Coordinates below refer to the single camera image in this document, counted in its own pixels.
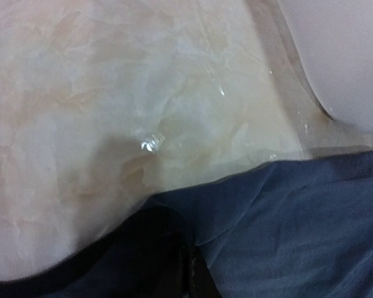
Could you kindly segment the navy blue tank top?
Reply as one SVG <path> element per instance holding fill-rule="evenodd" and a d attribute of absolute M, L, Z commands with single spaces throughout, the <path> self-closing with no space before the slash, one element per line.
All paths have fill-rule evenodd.
<path fill-rule="evenodd" d="M 0 297 L 144 297 L 144 214 L 182 225 L 222 297 L 373 297 L 373 151 L 276 161 L 162 192 L 118 228 L 41 274 L 0 282 Z"/>

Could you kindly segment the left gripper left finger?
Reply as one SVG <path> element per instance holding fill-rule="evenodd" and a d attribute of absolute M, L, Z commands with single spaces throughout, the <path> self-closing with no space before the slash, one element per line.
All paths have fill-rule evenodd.
<path fill-rule="evenodd" d="M 188 287 L 188 250 L 180 225 L 168 214 L 144 214 L 140 273 L 144 297 L 185 297 Z"/>

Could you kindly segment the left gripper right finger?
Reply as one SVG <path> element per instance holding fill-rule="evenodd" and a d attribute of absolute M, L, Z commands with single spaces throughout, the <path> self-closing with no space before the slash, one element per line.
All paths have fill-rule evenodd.
<path fill-rule="evenodd" d="M 191 297 L 222 298 L 198 246 L 191 251 Z"/>

